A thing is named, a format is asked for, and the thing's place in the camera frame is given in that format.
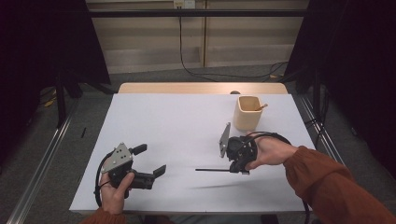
beige cup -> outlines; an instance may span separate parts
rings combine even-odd
[[[257,96],[239,96],[233,113],[235,128],[241,131],[254,131],[262,116],[261,106],[262,103]]]

wire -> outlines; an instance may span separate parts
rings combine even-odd
[[[250,135],[252,135],[252,134],[254,134],[254,133],[268,133],[268,132],[253,132],[253,133],[248,133],[248,134],[246,135],[246,137],[248,137],[248,136],[250,136]]]
[[[265,80],[263,80],[262,82],[267,81],[268,79],[270,79],[271,75],[277,71],[278,69],[280,69],[284,64],[287,64],[288,62],[282,62],[282,63],[274,63],[271,65],[270,71],[267,74],[264,75],[259,75],[259,76],[253,76],[253,77],[246,77],[246,76],[238,76],[238,75],[230,75],[230,74],[219,74],[219,73],[194,73],[191,70],[187,69],[187,67],[184,64],[183,61],[183,53],[182,53],[182,34],[181,34],[181,17],[178,18],[178,24],[179,24],[179,46],[180,46],[180,60],[181,60],[181,65],[183,66],[184,70],[186,72],[188,72],[190,75],[192,75],[193,77],[199,77],[199,78],[204,78],[206,80],[209,81],[214,81],[214,82],[218,82],[215,79],[209,78],[209,77],[203,77],[203,76],[216,76],[216,77],[244,77],[244,78],[256,78],[256,77],[266,77]]]
[[[100,171],[102,169],[103,164],[105,163],[107,158],[111,157],[112,154],[113,154],[113,152],[107,153],[107,155],[100,162],[98,170],[96,172],[95,191],[93,193],[95,194],[95,200],[96,200],[96,203],[98,204],[99,207],[102,206],[102,200],[100,199],[100,188],[104,185],[104,184],[103,185],[99,185],[99,175],[100,175]]]
[[[308,203],[306,203],[304,200],[303,200],[303,205],[304,205],[304,210],[305,210],[305,222],[304,222],[304,224],[308,224],[309,223],[309,219],[311,217],[311,213],[310,213],[309,208],[308,208]]]

wall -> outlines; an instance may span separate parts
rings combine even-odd
[[[173,1],[88,0],[89,9],[170,9]],[[305,9],[307,0],[200,0],[196,8]],[[94,18],[110,74],[182,68],[178,18]],[[303,18],[182,18],[187,67],[289,60]]]

hand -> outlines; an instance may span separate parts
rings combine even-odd
[[[100,189],[102,194],[102,207],[104,211],[111,215],[118,215],[123,211],[124,193],[134,180],[134,173],[126,175],[117,189],[113,188],[110,183],[106,183],[109,180],[110,177],[108,173],[102,174],[100,179],[100,185],[104,184]]]
[[[282,164],[298,149],[274,137],[259,137],[255,141],[257,144],[257,159],[249,162],[245,167],[246,170],[256,169],[260,165]]]

left hand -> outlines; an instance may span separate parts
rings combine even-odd
[[[113,188],[110,183],[106,183],[109,180],[110,177],[108,173],[102,174],[100,179],[100,185],[104,184],[100,189],[102,194],[102,207],[104,211],[111,215],[118,215],[123,211],[124,193],[134,180],[134,173],[126,175],[117,189]]]

